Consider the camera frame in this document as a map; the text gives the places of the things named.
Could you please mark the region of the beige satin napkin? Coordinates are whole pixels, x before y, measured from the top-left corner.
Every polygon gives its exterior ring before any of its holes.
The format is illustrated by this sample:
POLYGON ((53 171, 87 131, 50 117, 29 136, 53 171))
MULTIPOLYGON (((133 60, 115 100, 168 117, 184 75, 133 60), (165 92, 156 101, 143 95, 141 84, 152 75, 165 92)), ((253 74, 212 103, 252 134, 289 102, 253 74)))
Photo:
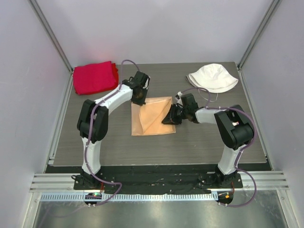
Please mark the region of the beige satin napkin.
POLYGON ((132 136, 176 133, 174 125, 162 124, 172 105, 171 97, 146 98, 142 106, 131 104, 132 136))

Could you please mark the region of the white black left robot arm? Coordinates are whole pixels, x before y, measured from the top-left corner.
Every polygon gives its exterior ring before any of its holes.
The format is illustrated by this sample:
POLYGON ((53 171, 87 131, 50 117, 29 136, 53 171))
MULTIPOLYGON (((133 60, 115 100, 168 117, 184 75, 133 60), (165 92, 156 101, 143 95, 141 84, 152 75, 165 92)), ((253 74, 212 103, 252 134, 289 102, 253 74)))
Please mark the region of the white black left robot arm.
POLYGON ((84 147, 81 175, 85 185, 95 190, 101 184, 97 173, 101 169, 101 142, 108 132, 109 115, 120 105, 130 101, 135 105, 145 104, 150 77, 137 71, 135 76, 125 79, 116 89, 97 100, 85 100, 77 122, 84 147))

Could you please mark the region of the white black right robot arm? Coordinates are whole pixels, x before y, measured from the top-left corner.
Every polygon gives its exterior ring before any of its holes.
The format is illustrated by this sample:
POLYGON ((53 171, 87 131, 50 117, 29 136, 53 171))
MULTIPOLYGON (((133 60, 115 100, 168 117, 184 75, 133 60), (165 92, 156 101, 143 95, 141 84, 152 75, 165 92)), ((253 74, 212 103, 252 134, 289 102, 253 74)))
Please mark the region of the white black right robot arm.
POLYGON ((195 124, 215 124, 224 143, 224 150, 215 168, 212 183, 224 188, 236 177, 243 151, 255 139, 256 127, 252 118, 240 105, 231 107, 199 107, 193 94, 179 97, 172 104, 162 124, 179 125, 183 120, 195 124))

